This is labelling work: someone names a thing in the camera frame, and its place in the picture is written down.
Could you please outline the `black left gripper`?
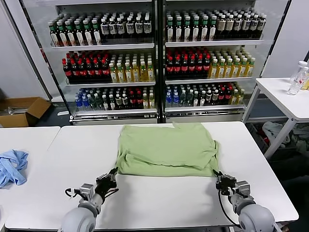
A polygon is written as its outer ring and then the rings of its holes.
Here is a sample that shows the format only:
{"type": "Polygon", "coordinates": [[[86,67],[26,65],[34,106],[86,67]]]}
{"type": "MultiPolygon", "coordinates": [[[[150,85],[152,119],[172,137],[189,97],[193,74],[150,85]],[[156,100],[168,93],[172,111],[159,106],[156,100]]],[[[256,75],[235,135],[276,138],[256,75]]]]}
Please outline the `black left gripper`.
{"type": "Polygon", "coordinates": [[[111,195],[118,191],[116,175],[118,167],[110,170],[108,174],[103,174],[96,178],[95,193],[98,195],[111,195]]]}

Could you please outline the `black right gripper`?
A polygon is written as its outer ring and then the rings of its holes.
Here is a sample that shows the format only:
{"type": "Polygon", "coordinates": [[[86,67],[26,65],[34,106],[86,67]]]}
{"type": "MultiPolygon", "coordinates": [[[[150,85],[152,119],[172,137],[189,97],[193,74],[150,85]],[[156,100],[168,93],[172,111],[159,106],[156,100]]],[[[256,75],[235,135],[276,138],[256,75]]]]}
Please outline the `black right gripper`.
{"type": "Polygon", "coordinates": [[[235,177],[228,174],[223,174],[221,171],[216,171],[215,169],[212,171],[217,178],[215,186],[219,194],[224,196],[232,196],[238,191],[236,185],[237,179],[235,177]]]}

